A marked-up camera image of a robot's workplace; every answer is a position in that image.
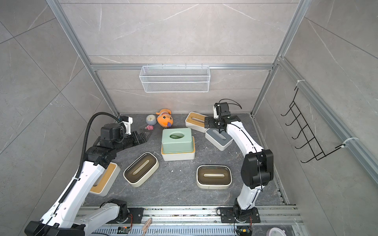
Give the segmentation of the large bamboo lid tissue box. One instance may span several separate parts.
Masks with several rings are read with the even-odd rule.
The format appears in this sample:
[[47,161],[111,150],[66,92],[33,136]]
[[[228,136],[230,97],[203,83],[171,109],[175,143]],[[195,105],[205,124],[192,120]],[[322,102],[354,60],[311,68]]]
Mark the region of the large bamboo lid tissue box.
[[195,138],[192,137],[193,151],[192,152],[181,152],[181,153],[165,153],[163,147],[161,147],[161,156],[164,161],[185,161],[194,160],[195,158]]

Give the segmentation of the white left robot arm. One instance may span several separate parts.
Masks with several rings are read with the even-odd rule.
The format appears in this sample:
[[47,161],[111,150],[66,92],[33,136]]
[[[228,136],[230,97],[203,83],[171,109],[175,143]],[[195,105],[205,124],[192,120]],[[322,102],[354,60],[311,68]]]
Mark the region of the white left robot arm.
[[[115,123],[101,128],[100,136],[92,147],[87,147],[88,136],[94,119],[108,116]],[[106,112],[95,113],[88,121],[80,162],[76,174],[60,195],[59,199],[38,221],[30,221],[24,232],[27,236],[87,236],[109,221],[125,223],[132,214],[125,201],[111,199],[95,212],[86,215],[82,223],[75,219],[81,205],[96,181],[105,173],[117,153],[147,142],[148,138],[131,131],[133,119],[128,116],[114,116]]]

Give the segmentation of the white tissue box grey lid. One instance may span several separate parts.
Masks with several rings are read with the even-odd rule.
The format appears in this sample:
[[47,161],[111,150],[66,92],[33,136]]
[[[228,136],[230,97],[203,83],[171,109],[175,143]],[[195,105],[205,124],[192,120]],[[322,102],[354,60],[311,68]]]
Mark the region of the white tissue box grey lid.
[[224,151],[233,142],[233,138],[229,134],[227,134],[224,130],[219,130],[216,128],[207,129],[205,131],[205,138],[220,151]]

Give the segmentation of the mint green tissue box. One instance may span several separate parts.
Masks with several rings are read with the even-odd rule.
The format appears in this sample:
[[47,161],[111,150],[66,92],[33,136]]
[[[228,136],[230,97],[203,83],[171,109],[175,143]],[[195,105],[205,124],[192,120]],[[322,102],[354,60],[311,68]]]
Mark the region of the mint green tissue box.
[[192,130],[190,128],[164,129],[162,132],[164,153],[184,153],[194,150]]

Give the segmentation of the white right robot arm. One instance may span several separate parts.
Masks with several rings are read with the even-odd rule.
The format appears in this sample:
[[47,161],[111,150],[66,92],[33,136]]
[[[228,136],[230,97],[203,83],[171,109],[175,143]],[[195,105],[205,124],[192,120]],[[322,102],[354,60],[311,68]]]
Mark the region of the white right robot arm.
[[232,115],[229,109],[229,99],[221,99],[214,104],[213,117],[206,117],[205,128],[214,128],[219,133],[225,131],[235,141],[244,155],[241,168],[243,187],[233,205],[236,222],[256,219],[258,210],[255,207],[259,194],[274,178],[274,156],[271,150],[263,149],[244,128],[240,118]]

